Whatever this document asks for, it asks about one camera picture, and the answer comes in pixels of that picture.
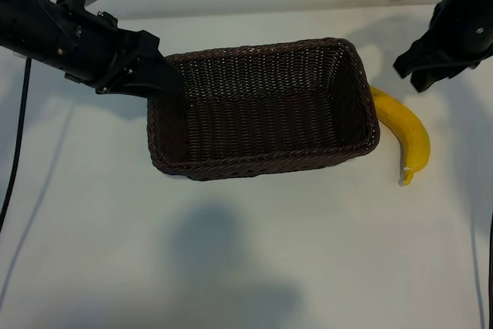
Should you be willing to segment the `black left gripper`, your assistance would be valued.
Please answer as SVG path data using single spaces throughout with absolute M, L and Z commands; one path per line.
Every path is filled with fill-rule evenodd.
M 67 79 L 98 94 L 149 99 L 164 93 L 184 93 L 185 79 L 160 55 L 156 36 L 120 29 L 116 18 L 106 12 L 95 16 L 67 5 L 60 11 L 76 41 L 72 48 L 57 47 L 57 69 Z

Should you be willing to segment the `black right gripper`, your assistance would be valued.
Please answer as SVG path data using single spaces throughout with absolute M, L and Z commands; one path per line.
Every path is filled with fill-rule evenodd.
M 393 67 L 421 93 L 476 67 L 492 50 L 492 0 L 443 0 L 430 25 L 431 44 L 415 41 Z

